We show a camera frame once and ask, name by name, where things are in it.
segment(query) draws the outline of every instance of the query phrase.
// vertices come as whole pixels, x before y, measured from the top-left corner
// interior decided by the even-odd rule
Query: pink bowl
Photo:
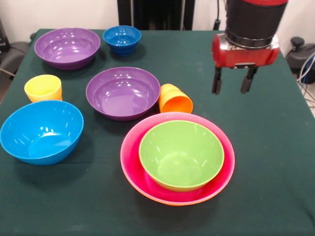
[[[143,169],[139,160],[139,145],[147,131],[157,124],[170,120],[188,120],[210,129],[221,141],[224,163],[219,174],[203,187],[190,192],[174,192],[158,185]],[[230,181],[235,154],[232,144],[224,132],[212,122],[188,113],[169,112],[148,117],[137,123],[126,135],[120,153],[124,175],[129,183],[144,196],[171,206],[185,206],[204,202],[220,193]]]

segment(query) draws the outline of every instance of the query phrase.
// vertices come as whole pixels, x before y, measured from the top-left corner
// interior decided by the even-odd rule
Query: purple bowl
[[[35,42],[35,53],[54,68],[77,70],[94,58],[100,39],[89,29],[55,29]]]
[[[111,68],[94,76],[86,96],[95,110],[127,121],[144,115],[158,100],[160,84],[150,72],[135,67]]]

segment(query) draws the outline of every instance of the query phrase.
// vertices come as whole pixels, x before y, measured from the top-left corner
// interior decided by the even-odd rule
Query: white wall
[[[217,0],[196,0],[193,30],[212,30]],[[224,0],[220,0],[220,29],[225,24]],[[10,42],[29,41],[40,28],[84,27],[106,29],[119,24],[117,0],[0,0],[0,18]],[[289,0],[278,35],[284,54],[290,39],[299,35],[315,42],[315,0]]]
[[[225,24],[224,1],[220,0],[220,29]],[[217,17],[217,0],[196,0],[193,30],[212,30]],[[278,29],[281,51],[286,55],[291,49],[290,39],[300,36],[315,43],[315,0],[289,0]]]
[[[40,28],[107,29],[119,24],[117,0],[0,0],[9,41],[29,42]]]

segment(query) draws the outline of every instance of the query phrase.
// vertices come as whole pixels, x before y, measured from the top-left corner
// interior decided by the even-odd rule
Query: orange cup
[[[164,112],[192,113],[192,100],[180,90],[170,90],[160,96],[159,110]]]
[[[160,96],[158,98],[158,102],[161,100],[161,97],[163,97],[163,95],[169,91],[172,91],[172,90],[178,90],[180,91],[179,88],[177,88],[176,86],[172,85],[172,84],[165,84],[165,85],[162,85],[161,86],[161,93],[160,93]]]

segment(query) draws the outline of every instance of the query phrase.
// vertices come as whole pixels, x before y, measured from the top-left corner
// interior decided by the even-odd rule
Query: green bowl
[[[212,180],[224,161],[221,142],[206,127],[184,120],[150,129],[139,148],[140,162],[161,186],[178,192],[197,189]]]

